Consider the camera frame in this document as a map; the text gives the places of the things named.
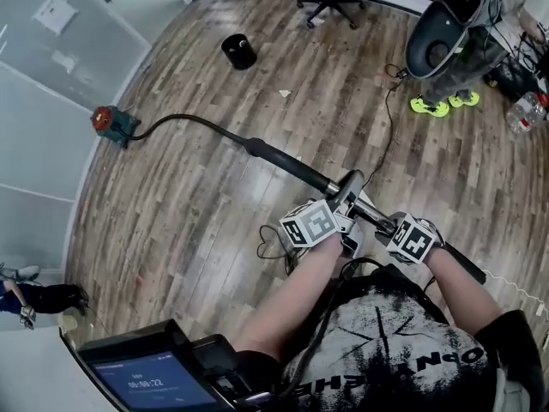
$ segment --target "white cable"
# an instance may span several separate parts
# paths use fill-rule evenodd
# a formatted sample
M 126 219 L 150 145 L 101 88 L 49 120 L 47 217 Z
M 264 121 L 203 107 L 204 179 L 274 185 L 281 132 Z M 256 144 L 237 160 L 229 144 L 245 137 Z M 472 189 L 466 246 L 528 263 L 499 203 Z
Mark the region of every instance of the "white cable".
M 546 313 L 546 319 L 549 321 L 549 312 L 546 309 L 546 303 L 541 300 L 540 298 L 537 298 L 535 296 L 532 296 L 531 294 L 528 294 L 526 290 L 523 290 L 522 288 L 519 288 L 514 282 L 507 281 L 503 276 L 495 276 L 492 274 L 490 270 L 487 269 L 481 269 L 483 272 L 485 272 L 487 275 L 489 275 L 492 279 L 501 279 L 503 280 L 507 285 L 512 285 L 514 288 L 516 288 L 516 291 L 519 293 L 524 293 L 527 298 L 535 300 L 539 302 L 541 305 L 543 305 L 543 311 Z

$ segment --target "person's leg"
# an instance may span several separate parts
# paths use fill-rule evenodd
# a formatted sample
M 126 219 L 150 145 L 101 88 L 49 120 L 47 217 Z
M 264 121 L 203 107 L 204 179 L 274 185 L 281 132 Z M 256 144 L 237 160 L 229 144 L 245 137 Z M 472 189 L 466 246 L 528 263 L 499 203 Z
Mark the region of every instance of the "person's leg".
M 469 40 L 448 69 L 428 81 L 427 90 L 421 96 L 425 105 L 436 107 L 438 103 L 460 92 L 463 103 L 477 103 L 477 94 L 470 91 L 474 82 L 489 72 L 507 56 L 507 51 L 483 27 L 469 30 Z
M 28 303 L 36 312 L 55 314 L 81 306 L 81 293 L 76 285 L 28 286 Z

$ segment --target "office chair base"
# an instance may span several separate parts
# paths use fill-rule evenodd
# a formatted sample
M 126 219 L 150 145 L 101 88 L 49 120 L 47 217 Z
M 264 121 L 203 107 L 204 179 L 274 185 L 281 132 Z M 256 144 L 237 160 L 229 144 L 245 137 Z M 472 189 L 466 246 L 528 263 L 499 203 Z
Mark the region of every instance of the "office chair base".
M 358 29 L 359 27 L 354 23 L 353 19 L 348 15 L 348 13 L 340 6 L 340 3 L 358 3 L 361 9 L 364 9 L 365 7 L 363 0 L 298 0 L 298 8 L 303 8 L 303 3 L 318 3 L 317 8 L 309 17 L 307 17 L 306 25 L 309 29 L 313 29 L 315 27 L 315 24 L 312 22 L 312 20 L 326 8 L 333 8 L 341 15 L 343 15 L 349 21 L 349 27 L 352 30 Z

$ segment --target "plastic water bottle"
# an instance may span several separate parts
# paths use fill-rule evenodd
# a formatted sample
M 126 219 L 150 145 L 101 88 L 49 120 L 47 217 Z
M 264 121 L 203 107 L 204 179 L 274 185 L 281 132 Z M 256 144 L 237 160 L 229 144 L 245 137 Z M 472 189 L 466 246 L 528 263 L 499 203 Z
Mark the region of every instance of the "plastic water bottle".
M 507 123 L 515 134 L 528 133 L 546 120 L 549 96 L 528 92 L 507 112 Z

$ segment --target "blue screen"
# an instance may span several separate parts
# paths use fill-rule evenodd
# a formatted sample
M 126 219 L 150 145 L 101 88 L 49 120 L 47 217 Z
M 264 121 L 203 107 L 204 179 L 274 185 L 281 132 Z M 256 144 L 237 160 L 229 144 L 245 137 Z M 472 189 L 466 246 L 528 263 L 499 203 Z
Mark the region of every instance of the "blue screen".
M 94 365 L 94 369 L 105 385 L 132 409 L 216 403 L 170 352 Z

